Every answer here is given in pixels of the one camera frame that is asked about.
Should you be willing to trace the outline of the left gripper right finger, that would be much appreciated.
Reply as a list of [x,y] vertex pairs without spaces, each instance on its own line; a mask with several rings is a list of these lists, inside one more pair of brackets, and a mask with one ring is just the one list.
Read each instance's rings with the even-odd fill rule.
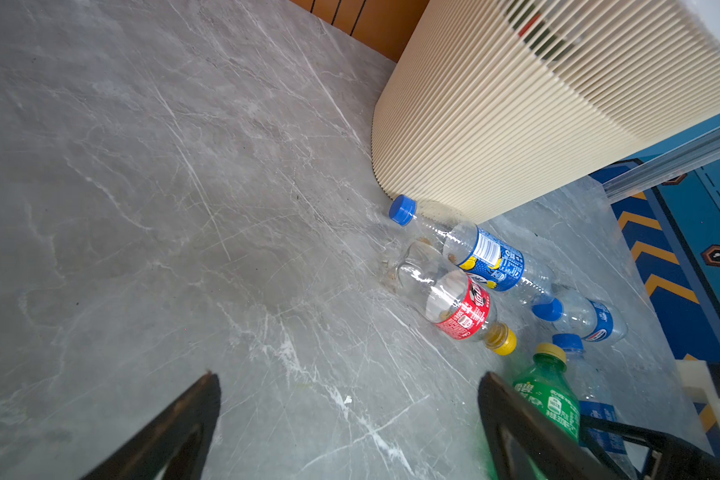
[[478,407],[498,479],[533,479],[536,469],[548,479],[617,477],[494,372],[480,380]]

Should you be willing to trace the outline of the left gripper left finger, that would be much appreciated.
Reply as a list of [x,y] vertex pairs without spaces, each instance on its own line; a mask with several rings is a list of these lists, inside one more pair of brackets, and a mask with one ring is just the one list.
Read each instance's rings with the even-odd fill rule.
[[217,374],[207,372],[86,479],[199,479],[220,413]]

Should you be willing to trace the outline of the clear bottle blue yellow label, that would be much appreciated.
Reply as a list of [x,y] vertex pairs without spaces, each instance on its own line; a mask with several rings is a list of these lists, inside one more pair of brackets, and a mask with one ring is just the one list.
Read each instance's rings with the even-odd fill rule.
[[528,307],[554,300],[553,273],[546,264],[489,233],[460,211],[434,200],[399,195],[392,201],[388,216],[416,238],[429,242],[482,286],[507,292]]

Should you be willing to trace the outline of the small bottle red white label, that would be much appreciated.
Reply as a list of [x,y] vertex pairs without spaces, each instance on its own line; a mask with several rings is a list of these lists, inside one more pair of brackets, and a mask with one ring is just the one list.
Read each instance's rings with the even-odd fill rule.
[[500,356],[517,347],[514,331],[499,319],[490,293],[434,247],[413,242],[392,261],[389,289],[425,320],[456,341],[474,341]]

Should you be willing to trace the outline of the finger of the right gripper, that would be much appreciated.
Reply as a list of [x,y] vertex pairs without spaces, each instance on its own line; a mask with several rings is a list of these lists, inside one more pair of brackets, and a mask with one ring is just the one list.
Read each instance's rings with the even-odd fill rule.
[[646,447],[640,479],[720,479],[720,460],[685,440],[664,432],[582,416],[579,438],[583,445],[620,479],[629,479],[627,470],[610,457],[590,430],[615,434],[625,442]]

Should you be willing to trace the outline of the green Sprite bottle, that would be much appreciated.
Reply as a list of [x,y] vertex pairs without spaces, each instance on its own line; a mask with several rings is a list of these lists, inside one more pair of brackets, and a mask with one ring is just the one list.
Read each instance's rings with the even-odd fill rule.
[[532,364],[516,375],[511,386],[548,420],[579,442],[580,406],[565,378],[566,353],[552,343],[541,343]]

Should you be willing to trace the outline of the clear Pepsi water bottle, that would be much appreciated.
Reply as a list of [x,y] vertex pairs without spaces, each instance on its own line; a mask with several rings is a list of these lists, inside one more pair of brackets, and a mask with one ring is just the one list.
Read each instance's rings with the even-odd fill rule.
[[532,312],[558,332],[590,343],[614,344],[628,333],[627,322],[615,306],[563,285],[554,285],[550,295],[532,306]]

